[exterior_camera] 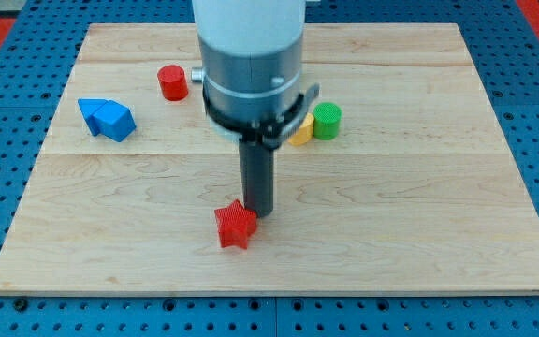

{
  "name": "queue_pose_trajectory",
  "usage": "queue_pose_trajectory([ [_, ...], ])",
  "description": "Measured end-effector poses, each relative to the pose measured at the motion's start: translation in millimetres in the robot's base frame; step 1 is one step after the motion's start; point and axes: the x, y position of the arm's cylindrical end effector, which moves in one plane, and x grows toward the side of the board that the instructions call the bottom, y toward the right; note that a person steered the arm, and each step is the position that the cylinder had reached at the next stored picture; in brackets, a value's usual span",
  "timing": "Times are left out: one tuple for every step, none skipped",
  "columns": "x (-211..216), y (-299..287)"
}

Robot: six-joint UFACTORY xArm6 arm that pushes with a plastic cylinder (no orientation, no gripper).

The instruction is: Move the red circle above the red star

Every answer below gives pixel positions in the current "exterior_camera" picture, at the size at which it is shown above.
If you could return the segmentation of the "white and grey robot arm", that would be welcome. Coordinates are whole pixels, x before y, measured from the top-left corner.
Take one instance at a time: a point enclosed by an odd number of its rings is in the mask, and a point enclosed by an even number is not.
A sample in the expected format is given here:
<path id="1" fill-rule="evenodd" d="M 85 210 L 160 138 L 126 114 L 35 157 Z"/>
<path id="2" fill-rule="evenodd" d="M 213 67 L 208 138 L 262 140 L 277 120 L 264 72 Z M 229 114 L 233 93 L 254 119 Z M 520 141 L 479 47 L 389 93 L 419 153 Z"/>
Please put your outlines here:
<path id="1" fill-rule="evenodd" d="M 193 0 L 205 110 L 227 132 L 271 135 L 300 102 L 304 0 Z"/>

